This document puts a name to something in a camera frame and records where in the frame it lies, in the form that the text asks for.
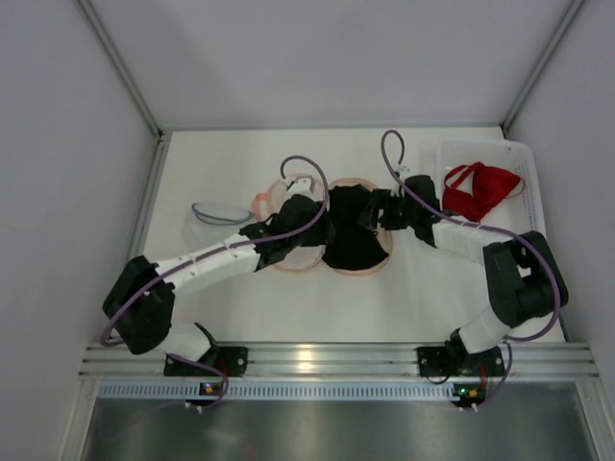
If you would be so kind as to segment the black bra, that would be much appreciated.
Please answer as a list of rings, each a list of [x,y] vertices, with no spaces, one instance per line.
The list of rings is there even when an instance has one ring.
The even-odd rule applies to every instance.
[[[388,258],[374,232],[359,222],[371,196],[361,184],[336,186],[329,191],[333,235],[322,256],[329,267],[358,272],[373,269]]]

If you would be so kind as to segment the pink floral mesh laundry bag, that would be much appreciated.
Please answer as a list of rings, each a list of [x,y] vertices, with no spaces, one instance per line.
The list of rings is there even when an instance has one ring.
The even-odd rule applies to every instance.
[[[343,178],[332,182],[332,188],[343,188],[361,185],[363,188],[373,191],[376,186],[362,178]],[[278,211],[284,200],[287,198],[285,186],[282,180],[273,182],[265,192],[258,193],[252,201],[252,211],[256,216],[257,221],[262,221],[269,217],[275,211]],[[372,234],[378,241],[380,248],[386,253],[386,256],[377,264],[370,265],[364,269],[348,270],[345,267],[333,267],[333,269],[345,276],[367,276],[378,272],[388,262],[393,251],[393,239],[389,230],[378,228],[373,230]],[[293,250],[282,262],[274,265],[281,271],[289,273],[302,273],[317,267],[322,262],[322,257],[325,254],[325,247],[298,248]]]

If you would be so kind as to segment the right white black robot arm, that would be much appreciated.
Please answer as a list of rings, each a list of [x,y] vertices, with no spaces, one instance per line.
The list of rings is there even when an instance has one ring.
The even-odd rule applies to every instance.
[[[542,233],[517,234],[446,213],[426,175],[409,177],[398,185],[398,193],[372,191],[357,221],[368,229],[410,228],[427,245],[484,269],[488,304],[451,334],[452,345],[476,354],[503,340],[537,340],[554,327],[569,295]]]

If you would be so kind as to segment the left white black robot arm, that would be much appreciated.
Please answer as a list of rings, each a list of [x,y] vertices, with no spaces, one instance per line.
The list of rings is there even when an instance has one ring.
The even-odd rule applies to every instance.
[[[124,345],[133,355],[158,350],[211,364],[218,344],[199,323],[175,320],[179,297],[274,266],[300,247],[323,246],[331,234],[327,203],[294,194],[270,217],[204,250],[161,261],[136,256],[103,303],[109,323],[100,343]]]

